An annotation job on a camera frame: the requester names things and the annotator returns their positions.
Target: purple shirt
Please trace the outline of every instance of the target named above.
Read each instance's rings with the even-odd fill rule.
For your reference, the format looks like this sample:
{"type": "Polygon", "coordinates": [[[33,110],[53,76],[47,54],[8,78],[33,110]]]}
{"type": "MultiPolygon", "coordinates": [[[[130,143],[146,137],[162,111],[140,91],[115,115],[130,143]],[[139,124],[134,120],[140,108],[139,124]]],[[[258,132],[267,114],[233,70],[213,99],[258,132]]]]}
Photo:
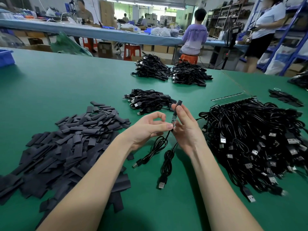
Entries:
{"type": "Polygon", "coordinates": [[[206,42],[208,31],[202,24],[191,24],[186,29],[182,41],[182,53],[188,55],[198,55],[200,53],[202,43],[206,42]]]}

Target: orange stool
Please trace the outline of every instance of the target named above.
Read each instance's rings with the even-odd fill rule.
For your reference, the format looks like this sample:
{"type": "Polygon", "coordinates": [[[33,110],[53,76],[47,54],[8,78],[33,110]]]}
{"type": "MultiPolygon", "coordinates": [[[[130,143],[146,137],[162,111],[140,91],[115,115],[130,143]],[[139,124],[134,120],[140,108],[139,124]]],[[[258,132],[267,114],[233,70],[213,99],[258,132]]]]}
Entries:
{"type": "MultiPolygon", "coordinates": [[[[82,43],[83,43],[83,47],[87,47],[89,50],[92,50],[91,49],[91,46],[89,44],[89,38],[88,39],[88,42],[84,42],[84,38],[82,38],[82,43]]],[[[95,43],[93,44],[93,48],[97,48],[97,40],[95,39],[95,43]]]]}
{"type": "Polygon", "coordinates": [[[185,61],[185,62],[189,62],[191,64],[197,64],[198,56],[189,56],[189,55],[186,55],[186,54],[182,54],[181,60],[185,61]]]}
{"type": "Polygon", "coordinates": [[[141,48],[139,45],[130,45],[125,43],[124,45],[124,61],[131,61],[132,56],[136,56],[136,50],[139,50],[139,57],[141,57],[141,48]]]}

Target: man in brown shirt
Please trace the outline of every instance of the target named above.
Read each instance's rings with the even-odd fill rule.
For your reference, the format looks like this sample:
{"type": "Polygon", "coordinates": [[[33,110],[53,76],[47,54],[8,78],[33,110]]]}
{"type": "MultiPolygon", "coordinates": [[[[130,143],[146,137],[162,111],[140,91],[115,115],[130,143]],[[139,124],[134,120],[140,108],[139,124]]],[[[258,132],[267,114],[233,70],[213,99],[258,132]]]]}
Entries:
{"type": "MultiPolygon", "coordinates": [[[[90,21],[91,23],[94,23],[93,15],[90,11],[88,11],[86,9],[86,7],[84,5],[84,1],[83,0],[77,0],[77,4],[78,4],[78,7],[79,7],[79,11],[77,11],[77,17],[83,18],[85,20],[85,22],[90,21]]],[[[75,39],[76,43],[80,45],[79,37],[74,37],[74,39],[75,39]]],[[[88,38],[88,43],[90,44],[89,50],[92,53],[96,53],[96,50],[94,50],[94,48],[93,48],[94,40],[92,38],[88,38]]]]}

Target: short dark hair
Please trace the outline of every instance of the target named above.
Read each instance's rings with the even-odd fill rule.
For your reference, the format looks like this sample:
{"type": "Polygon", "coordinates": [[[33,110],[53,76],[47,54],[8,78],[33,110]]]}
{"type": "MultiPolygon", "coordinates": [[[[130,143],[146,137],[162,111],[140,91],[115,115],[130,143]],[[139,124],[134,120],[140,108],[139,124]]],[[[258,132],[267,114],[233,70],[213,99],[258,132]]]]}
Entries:
{"type": "Polygon", "coordinates": [[[81,2],[84,5],[84,1],[83,0],[77,0],[77,2],[81,2]]]}
{"type": "Polygon", "coordinates": [[[283,0],[272,0],[273,1],[273,6],[280,3],[280,2],[283,2],[283,0]]]}
{"type": "Polygon", "coordinates": [[[198,10],[195,11],[195,20],[203,21],[205,16],[206,16],[205,9],[202,8],[202,9],[198,9],[198,10]]]}

